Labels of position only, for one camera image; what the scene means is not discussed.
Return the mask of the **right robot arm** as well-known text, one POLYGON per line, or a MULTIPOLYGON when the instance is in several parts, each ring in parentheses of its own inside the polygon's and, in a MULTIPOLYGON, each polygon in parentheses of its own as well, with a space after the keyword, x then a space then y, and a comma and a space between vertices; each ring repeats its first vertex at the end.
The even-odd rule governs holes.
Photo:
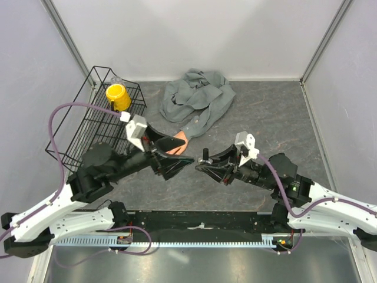
POLYGON ((270 217, 271 228, 283 232, 318 231, 345 235, 376 250, 376 205, 362 202, 330 190, 308 177, 301 176, 285 154, 266 158, 257 149, 234 144, 225 151, 203 158, 196 170, 218 183, 230 185, 239 180, 271 191, 276 201, 270 217))

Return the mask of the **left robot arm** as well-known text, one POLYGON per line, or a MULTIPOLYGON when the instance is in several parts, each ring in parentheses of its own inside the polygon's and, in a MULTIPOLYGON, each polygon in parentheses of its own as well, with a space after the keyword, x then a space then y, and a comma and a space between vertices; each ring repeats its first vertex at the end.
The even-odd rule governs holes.
POLYGON ((26 212, 2 215, 2 227, 11 231, 8 238, 1 237, 6 256, 30 258, 62 238, 85 232, 125 231, 131 221, 121 202, 72 217, 69 213, 110 193, 113 184, 146 167, 169 180, 194 162, 192 157, 169 154, 184 142, 159 133, 146 123, 131 121, 125 130, 133 145, 129 154, 117 153, 107 143, 96 143, 83 155, 83 165, 63 180, 59 192, 26 212))

